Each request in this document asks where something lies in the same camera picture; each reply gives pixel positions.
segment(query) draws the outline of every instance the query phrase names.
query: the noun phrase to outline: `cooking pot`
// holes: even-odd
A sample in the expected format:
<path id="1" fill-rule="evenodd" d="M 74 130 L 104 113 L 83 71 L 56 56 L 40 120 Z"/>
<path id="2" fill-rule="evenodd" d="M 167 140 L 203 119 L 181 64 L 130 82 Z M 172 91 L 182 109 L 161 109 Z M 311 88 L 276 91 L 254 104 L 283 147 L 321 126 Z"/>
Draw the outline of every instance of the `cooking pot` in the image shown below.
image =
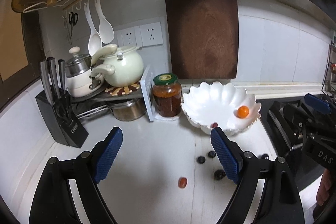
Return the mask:
<path id="1" fill-rule="evenodd" d="M 65 64 L 68 91 L 75 98 L 89 95 L 104 83 L 102 74 L 98 74 L 93 80 L 90 78 L 91 56 L 89 54 L 79 54 L 80 50 L 80 47 L 71 48 L 69 53 L 73 57 Z"/>
<path id="2" fill-rule="evenodd" d="M 111 101 L 106 102 L 106 105 L 120 121 L 134 121 L 147 112 L 143 98 Z"/>
<path id="3" fill-rule="evenodd" d="M 139 81 L 143 74 L 143 61 L 137 49 L 139 47 L 117 48 L 115 44 L 102 47 L 92 56 L 91 64 L 95 65 L 98 59 L 104 62 L 92 69 L 91 77 L 102 73 L 106 82 L 119 88 Z"/>

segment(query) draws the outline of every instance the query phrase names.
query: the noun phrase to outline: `orange cherry tomato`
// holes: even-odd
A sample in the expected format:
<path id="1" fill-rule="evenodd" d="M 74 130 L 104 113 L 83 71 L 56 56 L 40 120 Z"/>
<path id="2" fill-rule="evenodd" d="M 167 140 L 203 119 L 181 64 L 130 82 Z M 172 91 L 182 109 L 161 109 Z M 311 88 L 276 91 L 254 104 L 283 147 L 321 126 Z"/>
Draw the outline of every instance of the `orange cherry tomato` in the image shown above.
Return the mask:
<path id="1" fill-rule="evenodd" d="M 247 115 L 249 114 L 250 110 L 247 106 L 241 106 L 240 108 L 238 108 L 237 110 L 237 117 L 244 119 L 247 117 Z"/>

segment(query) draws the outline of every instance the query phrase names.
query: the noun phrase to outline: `scissors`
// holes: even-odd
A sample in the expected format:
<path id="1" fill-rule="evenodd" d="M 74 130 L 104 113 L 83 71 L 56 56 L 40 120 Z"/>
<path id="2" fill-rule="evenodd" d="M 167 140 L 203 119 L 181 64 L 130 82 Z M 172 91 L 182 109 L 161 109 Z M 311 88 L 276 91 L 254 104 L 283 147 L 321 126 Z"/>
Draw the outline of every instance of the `scissors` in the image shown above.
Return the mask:
<path id="1" fill-rule="evenodd" d="M 55 111 L 59 118 L 61 118 L 67 125 L 71 124 L 71 101 L 70 96 L 65 95 L 63 102 L 58 102 L 55 105 Z"/>
<path id="2" fill-rule="evenodd" d="M 70 39 L 72 38 L 72 29 L 77 24 L 77 22 L 78 22 L 78 14 L 77 13 L 74 14 L 73 12 L 71 12 L 69 14 L 69 24 L 71 26 L 71 29 L 70 29 Z"/>

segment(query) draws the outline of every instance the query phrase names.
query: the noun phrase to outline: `wooden cutting board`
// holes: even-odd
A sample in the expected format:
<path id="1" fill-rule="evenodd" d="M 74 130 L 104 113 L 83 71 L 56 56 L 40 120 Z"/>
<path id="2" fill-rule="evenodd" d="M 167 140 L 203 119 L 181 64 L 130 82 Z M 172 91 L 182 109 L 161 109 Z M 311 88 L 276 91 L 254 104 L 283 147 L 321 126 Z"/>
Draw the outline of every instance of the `wooden cutting board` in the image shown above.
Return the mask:
<path id="1" fill-rule="evenodd" d="M 179 79 L 236 78 L 237 0 L 166 0 L 172 71 Z"/>

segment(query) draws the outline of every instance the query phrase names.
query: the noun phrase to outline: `green jar lid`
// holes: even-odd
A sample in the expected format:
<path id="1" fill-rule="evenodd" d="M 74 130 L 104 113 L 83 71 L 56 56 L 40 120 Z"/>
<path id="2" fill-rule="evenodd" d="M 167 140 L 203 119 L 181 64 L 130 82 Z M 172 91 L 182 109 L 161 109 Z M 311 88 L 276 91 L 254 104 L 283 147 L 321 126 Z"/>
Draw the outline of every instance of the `green jar lid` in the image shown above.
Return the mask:
<path id="1" fill-rule="evenodd" d="M 173 73 L 164 73 L 155 76 L 153 81 L 155 85 L 170 85 L 177 82 L 177 76 Z"/>

